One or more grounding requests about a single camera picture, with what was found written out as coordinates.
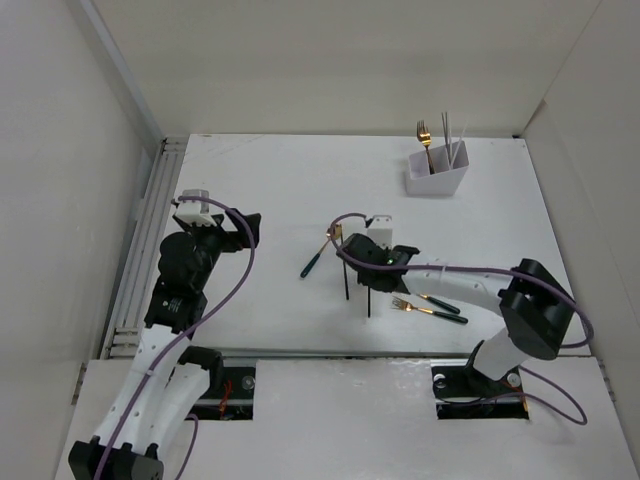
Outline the gold spoon green handle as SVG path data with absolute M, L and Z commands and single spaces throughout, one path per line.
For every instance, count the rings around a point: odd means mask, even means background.
M 458 307 L 432 295 L 420 294 L 419 297 L 451 314 L 459 315 L 461 313 L 461 310 Z
M 335 240 L 338 240 L 342 235 L 342 226 L 340 224 L 337 224 L 335 227 L 330 227 L 325 236 L 326 236 L 326 240 L 324 242 L 324 244 L 320 247 L 320 249 L 317 251 L 317 253 L 311 258 L 311 260 L 305 265 L 305 267 L 302 269 L 302 271 L 300 272 L 299 277 L 301 279 L 305 279 L 309 273 L 312 271 L 312 269 L 314 268 L 314 266 L 316 265 L 316 263 L 318 262 L 318 260 L 320 259 L 320 257 L 322 256 L 324 250 L 326 249 L 326 247 Z

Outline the gold fork green handle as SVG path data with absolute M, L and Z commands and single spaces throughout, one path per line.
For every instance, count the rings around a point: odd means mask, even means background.
M 462 317 L 453 313 L 437 311 L 437 310 L 423 308 L 423 307 L 416 307 L 410 302 L 404 299 L 401 299 L 399 297 L 393 297 L 392 306 L 397 310 L 401 310 L 405 312 L 420 312 L 423 314 L 438 317 L 438 318 L 441 318 L 456 324 L 460 324 L 460 325 L 466 325 L 468 323 L 468 319 L 465 317 Z
M 430 152 L 432 137 L 424 120 L 419 120 L 416 124 L 416 137 L 417 137 L 417 140 L 422 144 L 422 146 L 425 149 L 429 174 L 434 175 L 435 167 L 434 167 L 433 159 Z

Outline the thin silver chopstick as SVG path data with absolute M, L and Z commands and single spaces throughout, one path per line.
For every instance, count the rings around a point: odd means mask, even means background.
M 469 119 L 466 119 L 464 127 L 463 127 L 463 129 L 462 129 L 462 131 L 461 131 L 461 133 L 459 135 L 458 140 L 454 144 L 452 144 L 452 152 L 451 152 L 450 158 L 449 158 L 449 160 L 450 160 L 449 167 L 450 167 L 451 170 L 453 170 L 454 167 L 455 167 L 457 156 L 458 156 L 459 150 L 460 150 L 460 148 L 462 146 L 462 143 L 463 143 L 463 140 L 464 140 L 468 125 L 469 125 Z

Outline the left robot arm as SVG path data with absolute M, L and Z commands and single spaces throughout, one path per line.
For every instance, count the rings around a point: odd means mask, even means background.
M 92 438 L 71 447 L 76 479 L 162 478 L 169 447 L 194 404 L 223 387 L 221 353 L 192 339 L 219 257 L 253 252 L 261 216 L 234 208 L 212 215 L 207 206 L 186 202 L 174 220 L 180 229 L 160 244 L 159 277 L 125 382 Z

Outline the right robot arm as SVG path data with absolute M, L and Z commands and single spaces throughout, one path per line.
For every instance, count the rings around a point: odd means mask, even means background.
M 463 369 L 465 386 L 487 393 L 529 359 L 557 358 L 576 308 L 539 262 L 524 259 L 512 269 L 419 264 L 420 251 L 382 248 L 363 234 L 350 235 L 336 251 L 357 272 L 358 282 L 379 292 L 432 294 L 489 311 L 504 322 L 480 342 Z

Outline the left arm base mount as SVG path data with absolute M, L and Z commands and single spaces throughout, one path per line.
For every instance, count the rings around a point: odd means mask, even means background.
M 253 419 L 257 383 L 256 361 L 248 358 L 216 359 L 215 379 L 191 407 L 200 420 L 244 421 Z

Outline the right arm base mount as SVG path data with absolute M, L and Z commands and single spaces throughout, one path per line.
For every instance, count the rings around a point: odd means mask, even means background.
M 500 380 L 462 365 L 436 365 L 431 373 L 439 420 L 529 419 L 518 368 Z

